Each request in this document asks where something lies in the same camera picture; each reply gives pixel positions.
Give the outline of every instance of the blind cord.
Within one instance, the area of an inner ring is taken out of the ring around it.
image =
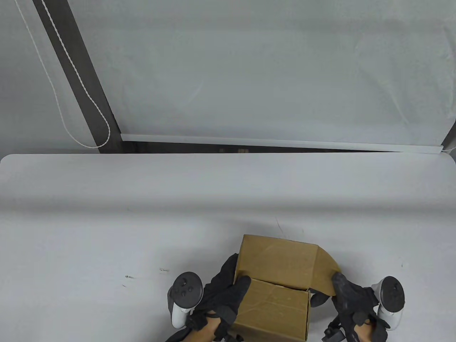
[[[454,149],[456,149],[456,146],[455,146],[455,147],[452,147],[452,148],[450,148],[450,149],[442,150],[442,152],[451,152],[451,151],[453,151]]]
[[[76,73],[76,76],[78,77],[79,82],[81,83],[82,88],[84,89],[84,92],[86,93],[88,99],[93,103],[93,105],[95,106],[95,108],[97,109],[97,111],[100,113],[101,117],[103,118],[104,122],[106,123],[106,126],[108,127],[108,137],[106,138],[106,141],[105,141],[104,143],[102,143],[101,145],[98,145],[98,146],[87,146],[87,145],[83,144],[82,142],[80,142],[79,140],[77,140],[77,139],[70,133],[70,131],[68,130],[67,125],[65,124],[65,120],[63,119],[62,109],[60,108],[60,104],[59,104],[59,101],[58,101],[57,92],[56,92],[56,89],[55,89],[55,87],[54,87],[54,83],[52,82],[51,77],[49,76],[49,73],[47,72],[47,69],[46,69],[46,67],[45,67],[45,65],[44,65],[43,59],[42,59],[42,57],[41,57],[41,54],[40,54],[40,52],[39,52],[39,50],[38,50],[38,47],[36,46],[35,39],[33,38],[33,35],[32,35],[32,33],[31,33],[31,31],[30,31],[30,28],[29,28],[29,26],[28,26],[28,24],[27,24],[27,21],[26,21],[25,17],[24,17],[24,14],[22,13],[21,7],[19,6],[17,0],[14,0],[14,2],[16,3],[16,7],[17,7],[17,9],[19,10],[19,13],[20,13],[20,15],[21,15],[21,18],[22,18],[22,20],[24,21],[24,24],[25,24],[25,26],[26,26],[26,29],[27,29],[27,31],[28,31],[28,33],[29,33],[29,35],[30,35],[31,41],[32,41],[32,43],[33,43],[33,46],[35,47],[36,53],[38,54],[38,58],[40,59],[41,65],[43,66],[43,69],[44,69],[44,72],[45,72],[45,74],[46,74],[46,76],[47,76],[47,79],[49,80],[49,83],[51,84],[52,91],[54,92],[54,97],[55,97],[55,99],[56,99],[58,112],[59,112],[59,114],[60,114],[60,118],[62,119],[62,124],[63,124],[64,129],[66,130],[66,132],[68,133],[68,135],[71,137],[71,139],[73,139],[75,142],[77,142],[77,143],[80,144],[81,146],[87,147],[87,148],[89,148],[89,149],[97,149],[97,148],[100,148],[100,147],[105,146],[105,145],[107,144],[107,142],[109,141],[110,137],[111,137],[111,127],[110,127],[108,121],[106,120],[106,118],[104,117],[103,113],[101,112],[100,108],[98,107],[98,105],[95,103],[95,101],[93,100],[93,98],[92,98],[92,97],[90,96],[90,94],[88,93],[88,91],[87,91],[87,89],[86,89],[86,87],[85,87],[85,85],[84,85],[84,82],[82,81],[81,76],[79,75],[79,72],[78,72],[78,70],[76,69],[76,66],[75,66],[74,63],[73,63],[73,60],[71,59],[71,57],[70,57],[70,55],[69,55],[69,53],[68,53],[68,51],[67,51],[67,48],[65,47],[65,44],[63,43],[62,38],[60,37],[60,34],[59,34],[59,32],[58,32],[58,30],[57,30],[55,24],[54,24],[54,20],[52,20],[51,14],[49,13],[49,10],[47,9],[47,6],[46,6],[44,0],[41,0],[41,3],[42,3],[43,6],[44,6],[44,9],[45,9],[45,11],[46,11],[46,13],[47,13],[47,16],[49,17],[49,20],[51,21],[52,27],[54,28],[54,31],[55,31],[55,33],[57,34],[57,37],[58,37],[58,39],[59,39],[59,41],[60,41],[60,44],[61,44],[61,46],[62,46],[62,48],[63,48],[63,50],[64,50],[66,56],[68,57],[68,60],[70,61],[71,66],[73,67],[74,72]]]

